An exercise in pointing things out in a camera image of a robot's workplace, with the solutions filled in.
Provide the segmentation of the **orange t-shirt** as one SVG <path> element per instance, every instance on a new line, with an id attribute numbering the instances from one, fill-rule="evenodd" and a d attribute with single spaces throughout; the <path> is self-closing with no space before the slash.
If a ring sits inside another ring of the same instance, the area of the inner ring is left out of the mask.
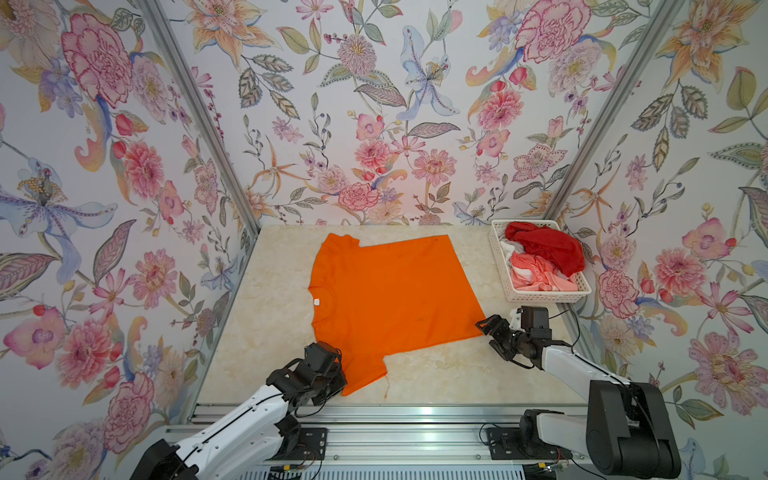
<path id="1" fill-rule="evenodd" d="M 385 357 L 476 337 L 485 317 L 446 235 L 363 246 L 330 234 L 308 290 L 316 340 L 342 355 L 345 396 L 385 377 Z"/>

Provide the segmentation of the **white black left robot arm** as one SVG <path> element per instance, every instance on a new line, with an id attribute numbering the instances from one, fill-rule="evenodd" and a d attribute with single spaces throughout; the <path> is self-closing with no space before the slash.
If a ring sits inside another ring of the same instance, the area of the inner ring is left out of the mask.
<path id="1" fill-rule="evenodd" d="M 234 479 L 250 466 L 292 452 L 299 443 L 297 411 L 322 406 L 347 381 L 342 353 L 324 342 L 273 371 L 251 397 L 192 436 L 161 439 L 142 455 L 133 479 Z"/>

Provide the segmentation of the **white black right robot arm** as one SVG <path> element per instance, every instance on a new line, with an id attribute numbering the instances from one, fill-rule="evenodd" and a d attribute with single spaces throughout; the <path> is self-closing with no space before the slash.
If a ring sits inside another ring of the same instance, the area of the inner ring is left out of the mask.
<path id="1" fill-rule="evenodd" d="M 499 315 L 477 322 L 505 361 L 544 371 L 587 402 L 585 417 L 528 409 L 515 427 L 492 426 L 480 438 L 491 457 L 573 460 L 586 456 L 601 476 L 675 479 L 682 460 L 660 390 L 616 376 L 556 340 L 543 307 L 521 307 L 514 328 Z"/>

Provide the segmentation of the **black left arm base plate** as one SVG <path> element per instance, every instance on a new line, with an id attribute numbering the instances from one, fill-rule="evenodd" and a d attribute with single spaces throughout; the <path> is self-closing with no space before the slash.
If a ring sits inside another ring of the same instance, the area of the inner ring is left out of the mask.
<path id="1" fill-rule="evenodd" d="M 327 445 L 327 428 L 301 427 L 298 431 L 288 434 L 274 459 L 289 463 L 323 460 Z"/>

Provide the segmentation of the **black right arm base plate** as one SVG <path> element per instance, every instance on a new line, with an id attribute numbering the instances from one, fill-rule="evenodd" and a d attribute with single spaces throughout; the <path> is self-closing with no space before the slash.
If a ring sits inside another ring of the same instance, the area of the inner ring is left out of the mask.
<path id="1" fill-rule="evenodd" d="M 494 461 L 520 460 L 557 463 L 570 460 L 570 450 L 544 444 L 538 440 L 526 440 L 519 428 L 484 426 L 479 439 Z"/>

